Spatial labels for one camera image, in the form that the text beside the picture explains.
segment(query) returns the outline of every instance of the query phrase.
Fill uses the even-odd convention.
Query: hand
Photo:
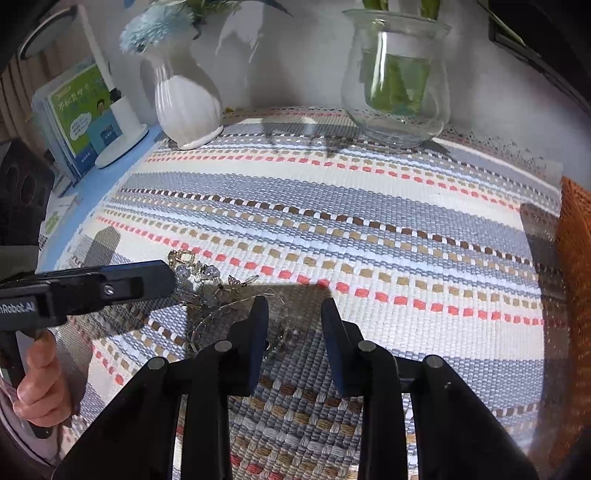
[[[45,330],[27,351],[28,372],[17,388],[12,406],[23,420],[38,427],[53,427],[72,413],[72,400],[56,357],[56,339]]]

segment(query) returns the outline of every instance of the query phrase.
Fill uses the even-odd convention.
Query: striped woven mat
[[[335,298],[366,339],[413,359],[436,353],[538,463],[553,441],[569,334],[554,247],[559,191],[451,141],[404,152],[364,140],[339,110],[235,113],[223,134],[164,141],[105,196],[60,268],[197,253],[222,277],[260,275],[295,331],[256,392],[230,399],[236,479],[353,479],[362,403],[330,380],[320,303]],[[214,325],[208,341],[229,325]],[[186,356],[191,321],[156,301],[72,317],[57,332],[80,388],[63,453],[152,356]],[[410,476],[418,473],[404,398]],[[181,437],[183,425],[179,425]],[[125,461],[125,452],[114,452]],[[178,478],[180,441],[174,476]]]

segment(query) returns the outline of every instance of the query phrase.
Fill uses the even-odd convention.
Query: screw
[[[357,344],[357,347],[362,352],[373,352],[375,350],[375,343],[373,343],[373,342],[371,342],[369,340],[361,340]]]
[[[425,361],[431,368],[441,368],[443,366],[443,358],[437,355],[429,355]]]
[[[220,353],[229,352],[232,350],[232,342],[230,340],[220,340],[216,343],[215,349]]]
[[[150,370],[160,370],[165,364],[164,358],[161,356],[155,356],[148,362],[148,368]]]

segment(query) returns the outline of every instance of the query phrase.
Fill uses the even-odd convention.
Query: green leaf
[[[421,17],[437,20],[440,0],[421,0]]]
[[[388,0],[363,0],[363,5],[371,10],[387,10]]]

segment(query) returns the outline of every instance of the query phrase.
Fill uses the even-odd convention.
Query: clear glass jar
[[[449,120],[443,40],[450,27],[415,15],[354,9],[342,101],[367,136],[398,148],[435,137]]]

